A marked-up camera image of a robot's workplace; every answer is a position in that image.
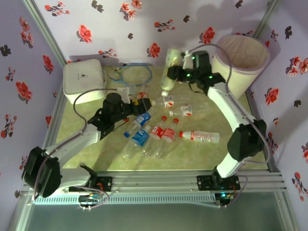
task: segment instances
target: blue cable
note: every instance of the blue cable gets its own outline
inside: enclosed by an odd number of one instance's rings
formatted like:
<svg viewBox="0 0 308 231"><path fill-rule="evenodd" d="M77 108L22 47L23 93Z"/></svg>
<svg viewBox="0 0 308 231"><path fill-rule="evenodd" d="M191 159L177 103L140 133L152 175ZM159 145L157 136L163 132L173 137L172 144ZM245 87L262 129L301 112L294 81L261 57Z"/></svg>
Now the blue cable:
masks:
<svg viewBox="0 0 308 231"><path fill-rule="evenodd" d="M116 82L116 83L123 83L123 84L125 84L125 85L131 85L131 84L125 82L125 81L123 80L123 75L122 75L121 73L118 72L118 71L120 71L120 70L122 70L122 69L125 69L126 67L129 67L129 66L144 66L146 69L148 69L148 71L149 71L149 73L150 73L150 76L149 76L149 78L147 79L147 81L145 81L145 82L143 82L143 83L140 83L140 84L134 84L136 87L142 86L142 85L147 84L147 83L149 83L149 82L151 81L151 79L152 79L152 71L151 71L151 69L149 68L149 66L148 66L147 64L145 64L145 63L130 63L130 64L126 64L125 66L123 66L123 67L121 67L121 68L118 68L118 69L116 69L116 70L113 69L113 70L120 76L120 78L119 78L119 79L114 79L114 78L111 78L110 76L109 76L109 78L110 78L112 81Z"/></svg>

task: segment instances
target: white box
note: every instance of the white box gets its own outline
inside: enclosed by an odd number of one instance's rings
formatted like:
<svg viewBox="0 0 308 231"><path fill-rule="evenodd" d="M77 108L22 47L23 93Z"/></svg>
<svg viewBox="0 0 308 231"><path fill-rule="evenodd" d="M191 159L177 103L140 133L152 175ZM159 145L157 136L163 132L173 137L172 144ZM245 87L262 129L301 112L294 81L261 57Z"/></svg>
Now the white box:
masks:
<svg viewBox="0 0 308 231"><path fill-rule="evenodd" d="M102 89L106 86L106 76L99 60L91 59L67 64L63 69L63 92L71 104L85 91ZM106 91L97 90L81 96L76 104L99 100Z"/></svg>

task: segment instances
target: aluminum frame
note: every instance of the aluminum frame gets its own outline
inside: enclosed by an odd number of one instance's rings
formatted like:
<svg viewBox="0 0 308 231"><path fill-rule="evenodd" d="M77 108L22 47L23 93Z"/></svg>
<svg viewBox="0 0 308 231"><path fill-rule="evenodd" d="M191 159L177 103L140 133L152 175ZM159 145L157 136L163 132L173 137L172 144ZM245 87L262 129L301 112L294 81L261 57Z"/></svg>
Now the aluminum frame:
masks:
<svg viewBox="0 0 308 231"><path fill-rule="evenodd" d="M47 40L52 51L56 55L59 63L64 66L65 59L59 49L55 39L50 33L45 21L43 20L36 4L33 0L23 0L25 6L31 13L32 17L39 26L45 39ZM255 38L258 38L265 24L267 23L272 12L278 5L280 0L273 0L269 4L262 21L260 22ZM252 102L247 97L248 103L252 114L258 118L256 108L252 105ZM50 126L43 148L55 144L57 134L59 131L61 118L66 104L66 98L63 94L63 87L60 87L57 97L56 107L53 112L53 123ZM286 187L282 179L281 174L275 167L274 163L269 163L268 170L243 170L239 171L241 175L248 177L248 183L244 192L274 192L277 200L278 208L284 220L284 227L286 231L298 230L298 225L288 195ZM112 176L113 187L111 194L149 194L149 193L168 193L170 195L175 193L190 193L191 195L201 194L202 192L197 189L196 176L198 175L210 175L210 170L184 170L184 171L110 171L99 172L102 176ZM239 177L240 184L243 183L243 178ZM68 194L66 190L61 192L63 195ZM23 231L26 228L27 220L31 214L32 202L31 202L32 189L25 185L21 196L19 198L17 207L15 209L14 216L11 221L9 230Z"/></svg>

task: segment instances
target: floral wallpaper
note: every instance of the floral wallpaper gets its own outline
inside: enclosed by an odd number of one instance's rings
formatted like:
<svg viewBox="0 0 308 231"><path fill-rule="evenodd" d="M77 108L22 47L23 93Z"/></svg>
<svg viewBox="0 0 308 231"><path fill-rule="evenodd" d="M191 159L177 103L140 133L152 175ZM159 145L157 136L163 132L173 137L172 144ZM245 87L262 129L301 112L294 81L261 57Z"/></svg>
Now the floral wallpaper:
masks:
<svg viewBox="0 0 308 231"><path fill-rule="evenodd" d="M271 17L261 39L272 60L251 87L301 230L308 225L308 24L301 7L305 3L282 1Z"/></svg>
<svg viewBox="0 0 308 231"><path fill-rule="evenodd" d="M20 0L0 9L0 230L8 230L27 156L43 144L62 82L58 64Z"/></svg>
<svg viewBox="0 0 308 231"><path fill-rule="evenodd" d="M170 47L191 49L230 33L252 36L269 0L34 2L68 63L96 58L117 65L164 64Z"/></svg>

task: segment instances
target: cylindrical bin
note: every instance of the cylindrical bin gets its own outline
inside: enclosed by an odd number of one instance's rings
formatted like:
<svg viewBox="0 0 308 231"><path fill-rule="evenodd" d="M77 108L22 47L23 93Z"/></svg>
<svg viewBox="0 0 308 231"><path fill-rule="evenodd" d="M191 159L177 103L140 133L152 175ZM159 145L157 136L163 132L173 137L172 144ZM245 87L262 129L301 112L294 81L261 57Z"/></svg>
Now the cylindrical bin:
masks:
<svg viewBox="0 0 308 231"><path fill-rule="evenodd" d="M217 44L231 59L233 68L229 88L238 99L268 64L269 50L263 42L242 35L224 36ZM212 61L212 72L220 73L225 80L229 76L228 60L218 48Z"/></svg>

